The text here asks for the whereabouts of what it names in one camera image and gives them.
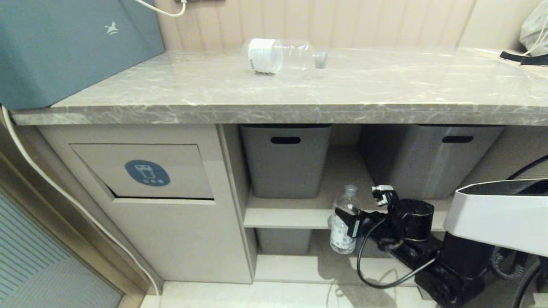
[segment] cabinet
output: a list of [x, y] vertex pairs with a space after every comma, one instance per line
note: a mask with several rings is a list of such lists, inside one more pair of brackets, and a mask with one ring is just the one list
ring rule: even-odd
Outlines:
[[[333, 133], [339, 134], [339, 127]], [[249, 185], [239, 189], [248, 190], [249, 195], [243, 209], [243, 223], [249, 232], [255, 228], [312, 229], [312, 241], [309, 251], [303, 255], [264, 254], [257, 249], [254, 281], [281, 281], [304, 283], [361, 284], [356, 275], [356, 256], [338, 255], [329, 246], [327, 218], [331, 213], [332, 200], [342, 192], [343, 186], [353, 182], [358, 185], [358, 198], [365, 201], [366, 210], [385, 211], [376, 206], [370, 187], [374, 184], [368, 168], [363, 162], [355, 138], [344, 142], [333, 139], [324, 167], [320, 193], [313, 199], [270, 199], [258, 198]], [[474, 182], [503, 180], [523, 166], [548, 154], [548, 130], [545, 127], [507, 127], [500, 138], [473, 168], [468, 177], [460, 184], [464, 186]], [[244, 157], [231, 157], [231, 162]], [[435, 207], [432, 230], [443, 237], [443, 222], [452, 203], [452, 197], [426, 200]], [[375, 252], [373, 246], [368, 249]], [[409, 270], [390, 259], [387, 255], [370, 253], [363, 260], [366, 277], [378, 282], [391, 282], [405, 275]], [[413, 280], [404, 282], [404, 286], [414, 286]]]
[[[164, 280], [251, 283], [246, 234], [215, 125], [39, 130]], [[170, 183], [137, 182], [124, 168], [133, 160], [162, 165]], [[152, 171], [139, 176], [159, 179]]]

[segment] plastic bag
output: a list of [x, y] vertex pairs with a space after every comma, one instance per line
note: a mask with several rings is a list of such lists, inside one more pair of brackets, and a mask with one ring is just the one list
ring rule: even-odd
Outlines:
[[544, 0], [527, 17], [521, 27], [520, 42], [530, 51], [532, 56], [548, 54], [548, 36], [545, 35], [548, 32], [547, 18], [548, 0]]

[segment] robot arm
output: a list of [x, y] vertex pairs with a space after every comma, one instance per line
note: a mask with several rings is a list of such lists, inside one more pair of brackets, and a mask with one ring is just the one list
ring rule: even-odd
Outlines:
[[359, 264], [364, 241], [358, 275], [371, 287], [394, 287], [414, 276], [417, 285], [441, 306], [459, 308], [484, 290], [494, 245], [548, 256], [548, 246], [543, 244], [548, 180], [497, 181], [457, 190], [444, 223], [443, 241], [430, 232], [432, 205], [400, 200], [389, 185], [373, 187], [373, 196], [380, 206], [387, 206], [388, 213], [335, 212], [349, 226], [349, 236], [364, 235], [365, 241], [374, 241], [378, 249], [412, 271], [386, 285], [368, 281]]

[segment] bin handle hole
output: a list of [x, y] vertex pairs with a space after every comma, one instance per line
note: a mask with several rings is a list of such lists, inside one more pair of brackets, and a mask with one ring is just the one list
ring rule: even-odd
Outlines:
[[272, 137], [270, 141], [273, 144], [299, 144], [301, 139], [299, 137]]
[[468, 143], [474, 140], [474, 136], [445, 136], [443, 143]]

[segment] blue circular sign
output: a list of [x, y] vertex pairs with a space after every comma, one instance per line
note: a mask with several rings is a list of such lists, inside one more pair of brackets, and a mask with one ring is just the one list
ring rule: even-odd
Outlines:
[[148, 186], [166, 186], [169, 184], [169, 175], [159, 164], [134, 160], [125, 163], [125, 170], [137, 182]]

